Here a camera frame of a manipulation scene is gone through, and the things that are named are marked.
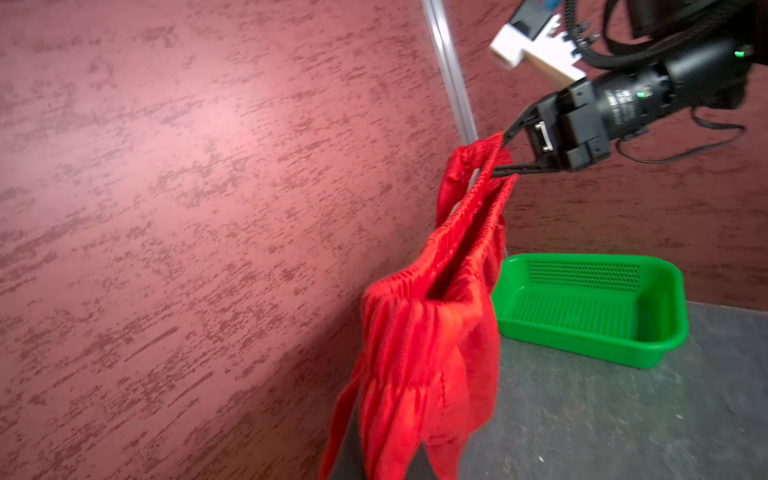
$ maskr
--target textured wall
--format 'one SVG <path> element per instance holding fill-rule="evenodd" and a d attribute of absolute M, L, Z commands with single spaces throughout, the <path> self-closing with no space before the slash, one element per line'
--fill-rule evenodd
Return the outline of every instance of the textured wall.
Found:
<path fill-rule="evenodd" d="M 445 1 L 484 137 L 553 88 L 525 65 L 500 69 L 488 53 L 517 2 Z M 599 31 L 603 3 L 579 1 L 580 18 L 591 20 L 593 31 Z M 613 25 L 615 38 L 629 39 L 623 2 Z M 578 174 L 523 177 L 507 202 L 510 251 L 652 255 L 682 269 L 692 300 L 768 310 L 767 85 L 768 68 L 756 67 L 740 110 L 700 112 L 750 129 L 722 150 L 671 165 L 636 164 L 615 154 Z M 729 135 L 696 127 L 682 112 L 657 122 L 627 149 L 659 158 Z M 520 141 L 512 154 L 517 161 L 532 158 Z"/>
<path fill-rule="evenodd" d="M 0 2 L 0 478 L 310 478 L 458 143 L 409 0 Z"/>

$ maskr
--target robotic arm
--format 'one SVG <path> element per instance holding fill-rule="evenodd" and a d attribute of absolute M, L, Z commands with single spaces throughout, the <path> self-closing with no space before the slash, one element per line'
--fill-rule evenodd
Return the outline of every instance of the robotic arm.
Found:
<path fill-rule="evenodd" d="M 605 36 L 617 3 L 607 0 L 603 33 L 616 55 L 592 51 L 594 35 L 582 38 L 586 28 L 577 24 L 576 1 L 565 0 L 565 40 L 573 41 L 574 54 L 586 63 L 609 72 L 593 81 L 576 80 L 526 108 L 505 132 L 504 145 L 525 130 L 535 160 L 497 167 L 495 177 L 583 170 L 611 156 L 612 140 L 643 134 L 659 118 L 684 108 L 738 108 L 752 64 L 768 61 L 768 0 L 627 0 L 633 35 L 650 37 L 639 45 Z M 523 8 L 536 12 L 545 4 L 525 0 L 510 21 L 517 18 L 522 30 L 548 18 L 539 12 L 521 20 Z M 743 130 L 695 115 L 694 120 Z"/>

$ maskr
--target green plastic basket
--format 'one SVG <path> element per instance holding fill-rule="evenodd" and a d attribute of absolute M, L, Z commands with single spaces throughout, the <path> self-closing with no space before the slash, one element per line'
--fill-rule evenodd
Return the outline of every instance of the green plastic basket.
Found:
<path fill-rule="evenodd" d="M 504 336 L 637 368 L 688 335 L 683 274 L 653 257 L 515 255 L 492 299 Z"/>

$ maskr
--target silver metal rod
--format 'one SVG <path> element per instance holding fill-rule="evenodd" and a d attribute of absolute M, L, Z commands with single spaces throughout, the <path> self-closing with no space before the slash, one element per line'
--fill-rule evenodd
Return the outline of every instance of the silver metal rod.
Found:
<path fill-rule="evenodd" d="M 453 39 L 448 27 L 448 18 L 445 15 L 445 7 L 442 0 L 422 0 L 424 16 L 432 34 L 432 44 L 437 54 L 437 62 L 440 66 L 440 74 L 448 94 L 453 117 L 456 120 L 458 134 L 465 145 L 478 140 L 478 132 L 475 127 L 475 119 L 472 117 L 472 109 L 469 107 L 467 89 L 464 86 L 462 68 L 453 48 Z"/>

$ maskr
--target red cloth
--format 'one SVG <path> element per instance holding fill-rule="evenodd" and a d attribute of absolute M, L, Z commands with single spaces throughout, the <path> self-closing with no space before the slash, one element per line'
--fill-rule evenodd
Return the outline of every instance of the red cloth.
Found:
<path fill-rule="evenodd" d="M 337 400 L 321 480 L 358 395 L 369 480 L 402 480 L 422 442 L 437 476 L 453 480 L 469 434 L 491 418 L 499 339 L 490 292 L 504 257 L 501 211 L 515 182 L 491 178 L 495 165 L 510 163 L 501 143 L 496 134 L 453 152 L 438 197 L 439 228 L 413 265 L 363 296 L 363 349 Z"/>

